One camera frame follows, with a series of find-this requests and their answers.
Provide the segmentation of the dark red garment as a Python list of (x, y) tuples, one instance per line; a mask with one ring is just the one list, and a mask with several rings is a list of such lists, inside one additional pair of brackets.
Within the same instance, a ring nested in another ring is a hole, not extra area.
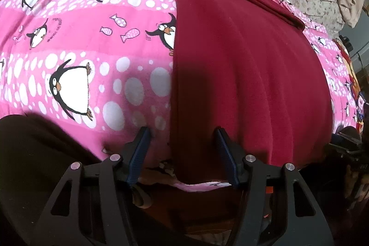
[(258, 160), (322, 160), (333, 113), (304, 24), (273, 0), (175, 0), (169, 148), (184, 184), (224, 181), (222, 127)]

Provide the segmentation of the pink penguin duvet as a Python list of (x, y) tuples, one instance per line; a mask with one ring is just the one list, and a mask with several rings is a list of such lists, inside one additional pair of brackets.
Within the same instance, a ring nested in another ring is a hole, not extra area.
[[(358, 127), (347, 58), (323, 25), (289, 0), (273, 0), (304, 24), (331, 97), (334, 133)], [(39, 114), (97, 158), (139, 128), (154, 135), (140, 176), (190, 192), (228, 180), (184, 184), (168, 145), (175, 49), (175, 0), (1, 0), (1, 116)]]

